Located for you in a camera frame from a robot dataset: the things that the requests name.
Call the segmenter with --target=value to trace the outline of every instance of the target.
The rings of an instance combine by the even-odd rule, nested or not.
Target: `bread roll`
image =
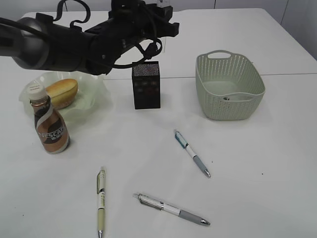
[[[68,78],[60,80],[46,88],[56,109],[69,106],[75,99],[78,90],[78,83],[75,79]]]

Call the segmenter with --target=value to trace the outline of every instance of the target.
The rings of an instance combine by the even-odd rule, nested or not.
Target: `green plastic basket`
[[[227,53],[228,58],[212,58]],[[247,119],[265,92],[261,76],[243,55],[213,51],[197,57],[196,89],[205,115],[213,120]]]

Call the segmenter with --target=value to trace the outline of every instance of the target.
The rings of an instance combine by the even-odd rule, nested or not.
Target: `coffee bottle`
[[[43,85],[34,83],[27,89],[34,110],[35,130],[49,153],[65,150],[70,142],[63,117],[54,109]]]

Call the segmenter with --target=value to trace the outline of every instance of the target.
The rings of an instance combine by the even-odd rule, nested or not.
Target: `black robotic arm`
[[[171,6],[158,7],[142,0],[112,0],[108,20],[85,32],[75,23],[87,22],[89,7],[84,21],[74,20],[70,27],[54,24],[62,17],[62,7],[57,6],[57,16],[37,13],[36,18],[25,17],[17,22],[0,18],[0,56],[13,57],[25,69],[52,71],[81,71],[93,75],[108,74],[112,68],[129,68],[161,52],[160,37],[175,37],[179,23],[169,23]],[[153,42],[143,50],[140,42]],[[137,47],[143,55],[138,62],[115,65],[123,53]]]

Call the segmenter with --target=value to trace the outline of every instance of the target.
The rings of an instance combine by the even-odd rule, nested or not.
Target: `table surface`
[[[0,237],[96,236],[96,175],[106,166],[106,237],[315,238],[316,75],[264,76],[247,120],[212,121],[194,78],[161,80],[161,109],[134,110],[131,80],[106,80],[109,101],[69,124],[70,147],[47,154],[17,101],[0,93]],[[174,139],[179,129],[212,173]],[[141,205],[142,192],[211,222],[203,227]]]
[[[25,16],[34,17],[35,13]],[[84,12],[65,12],[57,23],[68,26],[84,16]],[[93,11],[82,27],[86,30],[106,19],[106,11]],[[245,55],[261,75],[317,73],[316,60],[263,9],[185,10],[175,12],[171,22],[180,22],[179,35],[167,38],[165,52],[153,58],[159,60],[163,78],[194,77],[196,57],[215,50]],[[117,63],[130,63],[140,57],[132,49]],[[0,65],[4,70],[15,68],[11,59],[1,58]],[[107,77],[127,79],[131,69],[113,69]]]

